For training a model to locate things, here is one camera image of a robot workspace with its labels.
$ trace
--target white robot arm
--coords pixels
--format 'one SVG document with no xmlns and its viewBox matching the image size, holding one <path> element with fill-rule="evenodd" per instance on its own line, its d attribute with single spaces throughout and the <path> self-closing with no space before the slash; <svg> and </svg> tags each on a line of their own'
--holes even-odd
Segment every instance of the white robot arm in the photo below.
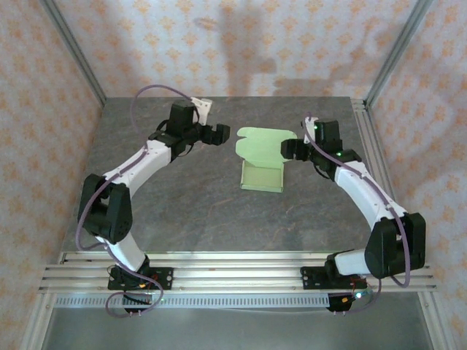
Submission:
<svg viewBox="0 0 467 350">
<path fill-rule="evenodd" d="M 425 264 L 425 220 L 409 214 L 373 180 L 360 156 L 352 149 L 343 149 L 336 120 L 306 118 L 305 137 L 282 143 L 282 156 L 287 159 L 311 161 L 316 171 L 335 182 L 357 205 L 371 229 L 365 249 L 332 254 L 324 268 L 317 268 L 308 285 L 323 287 L 335 281 L 347 283 L 350 276 L 372 274 L 378 279 L 394 276 Z M 405 249 L 403 235 L 406 236 Z"/>
<path fill-rule="evenodd" d="M 230 136 L 227 125 L 217 125 L 216 130 L 207 125 L 207 115 L 212 102 L 191 98 L 191 102 L 178 100 L 172 104 L 170 117 L 157 130 L 144 147 L 117 168 L 103 176 L 89 175 L 82 189 L 78 220 L 91 197 L 103 183 L 110 181 L 106 189 L 93 201 L 89 212 L 85 212 L 83 227 L 103 243 L 120 268 L 127 268 L 139 275 L 147 276 L 149 260 L 138 247 L 130 228 L 133 222 L 131 198 L 134 193 L 158 170 L 167 166 L 182 154 L 186 147 L 197 141 L 220 145 Z M 128 276 L 125 288 L 133 288 L 141 281 Z"/>
</svg>

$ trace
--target purple cable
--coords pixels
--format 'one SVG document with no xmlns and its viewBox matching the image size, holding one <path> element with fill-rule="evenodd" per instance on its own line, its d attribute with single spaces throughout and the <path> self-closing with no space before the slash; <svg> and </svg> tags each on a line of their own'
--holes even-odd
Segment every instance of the purple cable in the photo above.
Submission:
<svg viewBox="0 0 467 350">
<path fill-rule="evenodd" d="M 381 198 L 383 203 L 389 208 L 390 213 L 394 216 L 395 222 L 397 223 L 399 232 L 401 233 L 402 236 L 402 246 L 404 248 L 404 259 L 405 259 L 405 281 L 401 283 L 399 280 L 397 280 L 396 277 L 391 276 L 393 281 L 400 287 L 402 288 L 407 288 L 410 284 L 410 253 L 409 253 L 409 242 L 407 241 L 407 234 L 404 229 L 404 226 L 402 225 L 401 218 L 397 215 L 395 212 L 394 208 L 390 205 L 389 201 L 386 199 L 385 195 L 382 193 L 382 191 L 376 186 L 376 184 L 371 181 L 368 177 L 363 176 L 361 172 L 359 172 L 357 169 L 352 168 L 351 166 L 348 166 L 347 164 L 341 162 L 340 160 L 331 157 L 328 153 L 324 152 L 317 144 L 316 142 L 313 141 L 311 135 L 308 132 L 308 129 L 306 128 L 306 122 L 311 121 L 311 113 L 309 112 L 308 115 L 305 117 L 304 121 L 304 129 L 305 129 L 305 134 L 306 137 L 308 137 L 308 140 L 312 144 L 312 146 L 325 158 L 329 159 L 330 161 L 334 162 L 338 166 L 341 166 L 342 168 L 353 172 L 356 174 L 358 177 L 360 177 L 363 181 L 365 181 L 373 190 L 374 192 Z"/>
<path fill-rule="evenodd" d="M 166 86 L 166 85 L 148 85 L 144 88 L 142 88 L 140 91 L 138 91 L 136 93 L 136 95 L 133 97 L 133 101 L 131 102 L 131 107 L 130 107 L 130 119 L 131 119 L 131 124 L 133 125 L 136 133 L 138 133 L 138 135 L 142 138 L 143 142 L 144 142 L 144 146 L 143 146 L 143 151 L 141 153 L 141 155 L 135 159 L 133 162 L 131 162 L 130 164 L 128 164 L 125 168 L 123 168 L 122 170 L 120 170 L 119 173 L 116 173 L 114 175 L 112 175 L 110 178 L 108 178 L 98 189 L 97 191 L 94 192 L 94 194 L 91 196 L 91 198 L 89 199 L 89 201 L 86 203 L 85 205 L 85 208 L 83 209 L 82 211 L 82 214 L 81 214 L 81 217 L 80 219 L 78 220 L 78 226 L 77 226 L 77 229 L 76 229 L 76 234 L 74 236 L 74 242 L 76 244 L 76 247 L 78 248 L 79 251 L 81 252 L 86 252 L 86 251 L 89 251 L 89 250 L 92 250 L 94 248 L 96 248 L 97 246 L 104 246 L 104 248 L 106 249 L 107 253 L 109 253 L 110 257 L 123 269 L 125 270 L 127 273 L 131 274 L 132 276 L 135 276 L 137 277 L 138 279 L 144 279 L 145 281 L 148 281 L 152 284 L 154 284 L 160 291 L 160 295 L 159 295 L 159 298 L 151 305 L 149 306 L 148 308 L 146 308 L 145 310 L 143 311 L 140 311 L 138 314 L 141 316 L 142 314 L 145 314 L 151 310 L 154 309 L 154 307 L 156 307 L 162 297 L 163 297 L 163 288 L 161 286 L 161 284 L 159 284 L 155 279 L 151 279 L 150 277 L 147 277 L 147 276 L 144 276 L 144 275 L 141 275 L 137 272 L 134 272 L 132 271 L 128 266 L 126 266 L 125 264 L 123 264 L 113 253 L 112 253 L 112 250 L 109 248 L 109 246 L 107 244 L 104 244 L 104 243 L 96 243 L 96 244 L 93 244 L 91 246 L 83 246 L 81 244 L 81 232 L 82 232 L 82 226 L 84 225 L 84 222 L 85 222 L 85 219 L 87 217 L 87 215 L 89 214 L 89 211 L 90 211 L 90 208 L 91 206 L 93 205 L 94 201 L 99 197 L 99 195 L 107 188 L 107 186 L 113 182 L 116 178 L 118 178 L 119 176 L 122 176 L 124 173 L 126 173 L 127 171 L 129 171 L 130 169 L 132 169 L 135 165 L 137 165 L 139 162 L 141 162 L 143 160 L 143 158 L 147 155 L 147 151 L 148 151 L 148 144 L 147 144 L 147 140 L 146 138 L 144 137 L 143 133 L 140 131 L 138 125 L 136 124 L 136 119 L 134 117 L 134 110 L 136 108 L 136 101 L 139 97 L 139 95 L 141 95 L 144 91 L 146 90 L 149 90 L 151 88 L 163 88 L 163 89 L 167 89 L 167 90 L 170 90 L 174 93 L 177 93 L 178 95 L 181 95 L 182 97 L 186 98 L 187 100 L 191 101 L 191 98 L 188 96 L 188 95 L 185 95 L 184 93 L 182 93 L 181 91 L 178 91 L 172 87 L 169 87 L 169 86 Z M 198 109 L 195 107 L 195 113 L 196 115 L 198 116 L 198 120 L 199 120 L 199 113 L 198 113 Z M 107 298 L 107 301 L 105 303 L 105 309 L 107 311 L 107 313 L 110 315 L 110 316 L 113 316 L 113 317 L 116 317 L 116 318 L 119 318 L 119 319 L 122 319 L 122 318 L 126 318 L 126 317 L 131 317 L 133 315 L 133 313 L 129 313 L 129 314 L 116 314 L 112 311 L 110 311 L 110 308 L 109 308 L 109 303 L 110 303 L 110 300 L 116 296 L 116 295 L 128 295 L 128 296 L 139 296 L 141 294 L 138 294 L 138 293 L 129 293 L 129 292 L 116 292 L 116 293 L 113 293 L 112 295 L 110 295 L 108 298 Z"/>
</svg>

